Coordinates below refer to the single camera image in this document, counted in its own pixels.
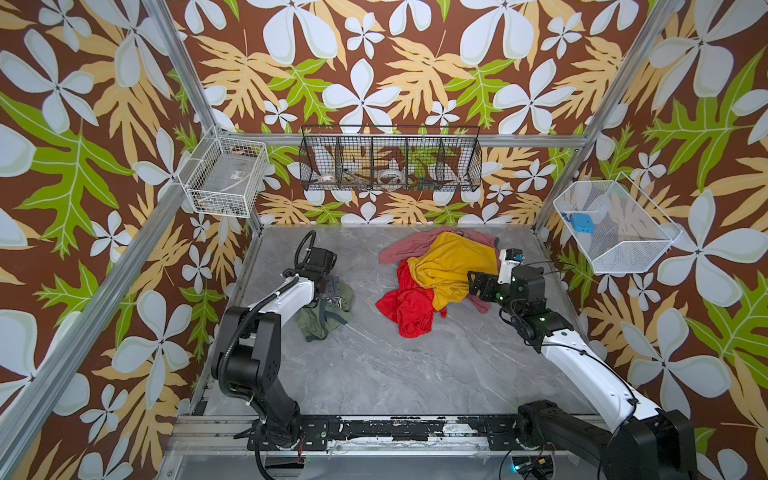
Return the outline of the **olive green cloth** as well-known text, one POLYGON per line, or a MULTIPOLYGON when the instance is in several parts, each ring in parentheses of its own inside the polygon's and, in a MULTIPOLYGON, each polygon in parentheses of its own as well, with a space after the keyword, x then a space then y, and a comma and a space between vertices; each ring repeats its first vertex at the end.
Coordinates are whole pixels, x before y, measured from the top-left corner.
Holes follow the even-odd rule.
POLYGON ((346 282, 338 280, 335 285, 337 296, 313 301, 297 313, 296 323, 306 342, 326 340, 350 322, 355 293, 346 282))

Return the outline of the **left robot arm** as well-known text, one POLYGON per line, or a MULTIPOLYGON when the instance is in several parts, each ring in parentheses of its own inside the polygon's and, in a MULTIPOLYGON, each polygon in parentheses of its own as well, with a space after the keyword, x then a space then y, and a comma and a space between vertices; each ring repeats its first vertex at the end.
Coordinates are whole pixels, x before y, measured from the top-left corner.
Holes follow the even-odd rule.
POLYGON ((211 354, 211 377, 221 393, 249 405, 257 413, 254 433, 279 448, 294 446, 301 429, 300 407, 278 379, 282 326, 315 305, 326 333, 327 306, 342 302, 339 280, 331 274, 337 255, 317 247, 316 235, 311 230, 304 236, 276 290, 249 306, 226 310, 211 354))

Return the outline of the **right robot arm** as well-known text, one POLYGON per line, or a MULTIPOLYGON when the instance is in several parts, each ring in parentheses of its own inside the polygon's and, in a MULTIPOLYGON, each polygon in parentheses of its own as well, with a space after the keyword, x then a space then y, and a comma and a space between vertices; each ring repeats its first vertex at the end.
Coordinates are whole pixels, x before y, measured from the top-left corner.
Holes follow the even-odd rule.
POLYGON ((631 387, 571 322, 548 308, 542 269, 515 265, 500 275, 471 271, 467 280, 470 295, 498 305, 501 320, 558 367, 605 423, 598 428, 552 401, 532 401, 517 410, 519 444, 567 450, 595 466, 600 479, 697 478, 692 423, 631 387))

